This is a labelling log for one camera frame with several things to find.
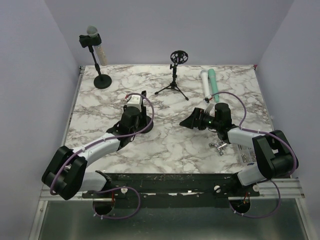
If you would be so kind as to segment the mint green microphone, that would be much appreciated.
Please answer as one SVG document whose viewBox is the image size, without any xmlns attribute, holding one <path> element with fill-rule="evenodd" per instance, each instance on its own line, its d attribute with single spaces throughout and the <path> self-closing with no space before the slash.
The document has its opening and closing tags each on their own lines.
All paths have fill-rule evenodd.
<svg viewBox="0 0 320 240">
<path fill-rule="evenodd" d="M 218 90 L 218 85 L 216 80 L 216 72 L 213 68 L 210 68 L 208 70 L 208 78 L 211 84 L 212 93 L 214 94 L 213 96 L 214 101 L 218 103 L 220 101 L 219 94 L 218 94 L 219 90 Z"/>
</svg>

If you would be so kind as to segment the white microphone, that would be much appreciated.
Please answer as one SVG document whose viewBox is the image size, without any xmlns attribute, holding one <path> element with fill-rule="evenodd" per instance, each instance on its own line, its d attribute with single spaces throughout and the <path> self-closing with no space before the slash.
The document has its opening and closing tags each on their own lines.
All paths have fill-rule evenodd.
<svg viewBox="0 0 320 240">
<path fill-rule="evenodd" d="M 210 88 L 209 88 L 209 77 L 208 77 L 208 71 L 207 70 L 202 70 L 200 72 L 200 78 L 202 80 L 202 86 L 203 86 L 203 93 L 204 97 L 208 97 L 210 93 Z"/>
</svg>

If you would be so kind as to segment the black tripod shock mount stand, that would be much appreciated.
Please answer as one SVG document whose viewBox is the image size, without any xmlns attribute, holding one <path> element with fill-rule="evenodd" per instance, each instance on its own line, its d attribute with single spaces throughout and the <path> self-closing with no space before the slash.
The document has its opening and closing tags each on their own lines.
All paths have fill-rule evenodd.
<svg viewBox="0 0 320 240">
<path fill-rule="evenodd" d="M 189 100 L 189 98 L 180 90 L 180 88 L 177 85 L 177 78 L 178 78 L 177 67 L 178 65 L 182 65 L 186 63 L 188 59 L 189 59 L 189 55 L 183 50 L 176 50 L 171 53 L 170 60 L 172 64 L 170 64 L 169 68 L 172 70 L 172 81 L 168 86 L 164 87 L 159 91 L 156 91 L 154 93 L 155 95 L 158 95 L 164 90 L 173 90 L 181 93 L 187 101 Z"/>
</svg>

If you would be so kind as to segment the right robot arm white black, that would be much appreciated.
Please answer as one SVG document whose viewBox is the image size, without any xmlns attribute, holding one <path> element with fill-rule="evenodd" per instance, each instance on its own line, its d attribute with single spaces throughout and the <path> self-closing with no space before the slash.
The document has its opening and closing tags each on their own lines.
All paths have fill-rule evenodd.
<svg viewBox="0 0 320 240">
<path fill-rule="evenodd" d="M 223 143 L 254 150 L 256 163 L 238 172 L 236 180 L 230 183 L 230 191 L 236 196 L 247 192 L 248 185 L 284 177 L 297 169 L 297 157 L 282 131 L 245 130 L 232 123 L 231 109 L 226 103 L 217 103 L 213 116 L 207 110 L 196 107 L 179 125 L 191 130 L 214 130 Z"/>
</svg>

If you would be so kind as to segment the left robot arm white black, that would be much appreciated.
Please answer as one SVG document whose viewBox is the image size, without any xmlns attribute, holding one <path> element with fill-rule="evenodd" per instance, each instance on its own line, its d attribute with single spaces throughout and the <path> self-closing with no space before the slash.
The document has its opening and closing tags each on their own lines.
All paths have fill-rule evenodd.
<svg viewBox="0 0 320 240">
<path fill-rule="evenodd" d="M 42 183 L 64 200 L 85 191 L 94 191 L 101 198 L 107 197 L 111 191 L 108 178 L 100 171 L 86 172 L 87 167 L 124 148 L 133 141 L 134 133 L 144 134 L 153 128 L 145 106 L 127 104 L 123 109 L 120 121 L 98 139 L 80 147 L 59 147 L 42 175 Z"/>
</svg>

